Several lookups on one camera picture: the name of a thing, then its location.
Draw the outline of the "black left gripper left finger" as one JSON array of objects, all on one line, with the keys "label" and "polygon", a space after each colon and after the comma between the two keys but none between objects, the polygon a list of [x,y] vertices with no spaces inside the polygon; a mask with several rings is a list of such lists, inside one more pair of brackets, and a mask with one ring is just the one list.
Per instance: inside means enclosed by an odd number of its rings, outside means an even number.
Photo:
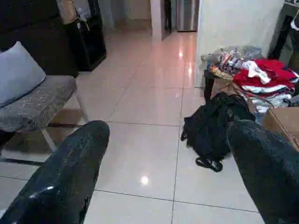
[{"label": "black left gripper left finger", "polygon": [[0,218],[2,224],[82,224],[110,137],[91,121],[60,143]]}]

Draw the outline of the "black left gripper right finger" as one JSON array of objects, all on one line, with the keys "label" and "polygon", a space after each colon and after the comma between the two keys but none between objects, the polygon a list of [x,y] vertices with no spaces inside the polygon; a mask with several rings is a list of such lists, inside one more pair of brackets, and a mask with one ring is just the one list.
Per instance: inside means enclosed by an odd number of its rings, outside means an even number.
[{"label": "black left gripper right finger", "polygon": [[299,153],[277,133],[251,120],[227,130],[243,183],[266,224],[299,222]]}]

